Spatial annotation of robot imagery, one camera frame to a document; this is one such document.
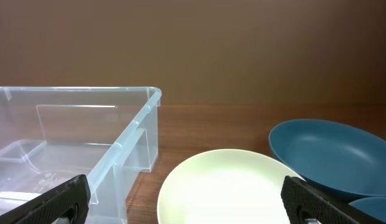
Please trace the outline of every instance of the wooden table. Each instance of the wooden table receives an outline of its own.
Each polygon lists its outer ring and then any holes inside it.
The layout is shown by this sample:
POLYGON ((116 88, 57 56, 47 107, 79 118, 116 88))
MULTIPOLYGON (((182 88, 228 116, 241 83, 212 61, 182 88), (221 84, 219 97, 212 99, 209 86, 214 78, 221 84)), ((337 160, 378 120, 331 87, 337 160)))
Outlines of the wooden table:
POLYGON ((296 118, 350 124, 386 140, 386 106, 161 106, 159 156, 151 173, 139 174, 126 200, 129 223, 157 223, 161 185, 185 159, 225 148, 270 155, 270 130, 296 118))

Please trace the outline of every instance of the blue plate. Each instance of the blue plate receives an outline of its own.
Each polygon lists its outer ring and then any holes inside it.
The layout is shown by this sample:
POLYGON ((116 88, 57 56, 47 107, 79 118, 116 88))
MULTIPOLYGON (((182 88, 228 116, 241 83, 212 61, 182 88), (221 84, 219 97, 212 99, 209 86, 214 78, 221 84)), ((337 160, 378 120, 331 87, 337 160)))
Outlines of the blue plate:
POLYGON ((286 121, 269 136, 273 156, 325 192, 351 202, 386 197, 386 141, 316 119, 286 121))
POLYGON ((350 203, 354 208, 386 223, 386 197, 369 197, 350 203))

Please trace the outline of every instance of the plastic storage box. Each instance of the plastic storage box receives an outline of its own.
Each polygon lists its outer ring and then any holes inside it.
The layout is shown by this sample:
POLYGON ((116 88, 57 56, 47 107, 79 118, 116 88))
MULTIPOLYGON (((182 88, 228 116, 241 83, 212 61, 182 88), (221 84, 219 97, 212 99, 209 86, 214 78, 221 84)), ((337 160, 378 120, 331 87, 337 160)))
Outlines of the plastic storage box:
POLYGON ((86 223, 127 223, 125 199, 158 155, 154 87, 0 87, 0 215, 78 175, 86 223))

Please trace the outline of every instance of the brown wall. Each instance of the brown wall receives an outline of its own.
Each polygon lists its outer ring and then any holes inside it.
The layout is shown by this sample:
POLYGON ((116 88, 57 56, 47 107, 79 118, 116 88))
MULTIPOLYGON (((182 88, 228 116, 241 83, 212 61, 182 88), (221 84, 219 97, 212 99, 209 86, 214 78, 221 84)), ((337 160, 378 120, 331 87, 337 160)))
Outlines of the brown wall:
POLYGON ((0 0, 0 85, 386 103, 386 0, 0 0))

